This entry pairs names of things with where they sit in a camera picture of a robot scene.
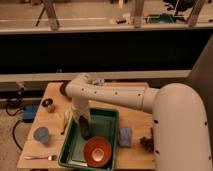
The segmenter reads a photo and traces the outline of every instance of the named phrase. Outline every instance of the green plastic bin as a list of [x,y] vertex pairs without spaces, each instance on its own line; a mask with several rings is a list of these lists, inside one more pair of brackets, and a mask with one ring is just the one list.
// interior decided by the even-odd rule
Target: green plastic bin
[[118,137],[118,111],[112,109],[91,108],[90,114],[90,133],[93,136],[102,136],[111,143],[112,155],[110,161],[103,168],[93,168],[87,166],[83,156],[83,148],[86,140],[81,136],[79,125],[72,120],[58,159],[58,163],[60,166],[67,168],[78,168],[93,171],[114,170]]

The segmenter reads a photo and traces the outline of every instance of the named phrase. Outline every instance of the fork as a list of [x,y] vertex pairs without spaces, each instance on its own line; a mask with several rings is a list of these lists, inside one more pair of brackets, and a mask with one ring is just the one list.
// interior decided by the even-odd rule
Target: fork
[[49,155],[49,156],[25,156],[26,160],[35,160],[35,159],[47,159],[50,161],[56,160],[57,155]]

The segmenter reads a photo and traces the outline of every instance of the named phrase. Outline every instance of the small container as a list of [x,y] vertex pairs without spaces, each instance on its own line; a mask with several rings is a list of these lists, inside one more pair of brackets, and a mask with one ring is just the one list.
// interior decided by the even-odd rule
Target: small container
[[42,106],[47,110],[47,112],[51,113],[55,110],[55,105],[53,103],[53,99],[47,98],[42,102]]

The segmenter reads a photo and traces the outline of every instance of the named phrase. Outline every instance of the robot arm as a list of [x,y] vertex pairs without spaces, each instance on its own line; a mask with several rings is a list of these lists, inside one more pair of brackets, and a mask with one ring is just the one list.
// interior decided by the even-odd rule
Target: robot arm
[[212,171],[206,112],[192,88],[169,84],[158,90],[90,83],[91,77],[81,74],[61,88],[72,97],[76,122],[82,115],[90,120],[90,99],[151,112],[157,171]]

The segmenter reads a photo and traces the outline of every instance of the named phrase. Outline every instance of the black cable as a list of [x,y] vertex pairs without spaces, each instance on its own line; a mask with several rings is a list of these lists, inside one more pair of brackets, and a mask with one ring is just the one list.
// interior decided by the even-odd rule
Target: black cable
[[9,115],[9,116],[15,116],[17,115],[17,113],[19,113],[20,111],[24,110],[24,107],[20,107],[19,109],[17,109],[14,113],[11,113],[9,112],[9,105],[7,104],[6,105],[6,113]]
[[[22,103],[22,92],[23,92],[23,89],[20,89],[18,92],[17,92],[17,98],[16,99],[12,99],[12,98],[9,98],[7,99],[7,103],[6,103],[6,113],[9,115],[9,116],[15,116],[17,113],[19,113],[20,111],[23,110],[23,107],[20,107],[21,106],[21,103]],[[18,110],[16,110],[14,113],[11,113],[9,112],[9,109],[12,108],[12,109],[16,109],[16,108],[19,108]]]
[[17,145],[17,147],[22,151],[22,147],[19,145],[19,143],[16,140],[16,136],[15,136],[15,130],[16,127],[22,122],[22,120],[17,120],[17,122],[15,123],[15,125],[13,126],[13,140],[15,142],[15,144]]

